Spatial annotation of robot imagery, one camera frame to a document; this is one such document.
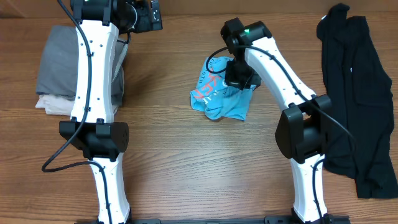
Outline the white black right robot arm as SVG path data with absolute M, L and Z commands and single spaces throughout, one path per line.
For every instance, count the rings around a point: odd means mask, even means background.
M 275 140 L 292 167 L 291 222 L 331 223 L 322 184 L 331 100 L 327 95 L 318 96 L 296 76 L 263 22 L 244 26 L 234 18 L 225 22 L 220 34 L 234 56 L 225 69 L 226 84 L 243 90 L 264 83 L 281 110 Z

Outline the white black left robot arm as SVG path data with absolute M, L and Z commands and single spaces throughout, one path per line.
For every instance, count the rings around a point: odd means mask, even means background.
M 111 97 L 116 47 L 121 34 L 162 29 L 158 1 L 71 1 L 78 38 L 78 75 L 69 121 L 60 135 L 83 153 L 91 167 L 99 201 L 96 223 L 132 223 L 123 179 L 127 123 L 114 120 Z

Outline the light blue t-shirt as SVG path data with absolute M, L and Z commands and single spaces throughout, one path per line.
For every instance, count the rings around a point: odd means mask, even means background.
M 197 85 L 190 92 L 191 107 L 194 110 L 204 112 L 211 120 L 222 117 L 244 121 L 246 119 L 249 104 L 256 89 L 251 85 L 250 89 L 239 90 L 228 86 L 225 82 L 225 73 L 213 74 L 226 67 L 230 57 L 212 58 L 209 68 L 202 66 Z

